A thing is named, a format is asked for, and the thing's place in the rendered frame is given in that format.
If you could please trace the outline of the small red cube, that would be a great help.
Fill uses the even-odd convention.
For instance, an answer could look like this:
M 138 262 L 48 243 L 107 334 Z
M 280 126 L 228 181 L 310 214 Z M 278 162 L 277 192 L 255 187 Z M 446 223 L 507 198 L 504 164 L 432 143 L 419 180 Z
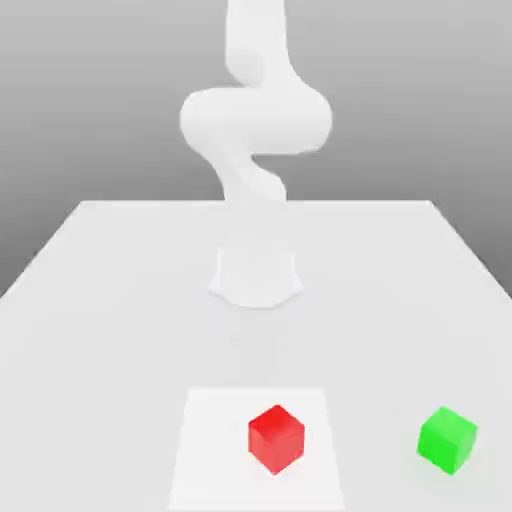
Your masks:
M 281 405 L 248 423 L 248 451 L 273 475 L 303 456 L 305 426 Z

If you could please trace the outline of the small green cube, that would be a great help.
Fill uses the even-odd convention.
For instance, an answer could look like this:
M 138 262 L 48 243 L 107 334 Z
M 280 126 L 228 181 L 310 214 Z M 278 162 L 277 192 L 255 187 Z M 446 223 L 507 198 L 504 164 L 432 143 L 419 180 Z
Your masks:
M 421 426 L 417 454 L 449 475 L 470 456 L 478 426 L 447 407 L 440 407 Z

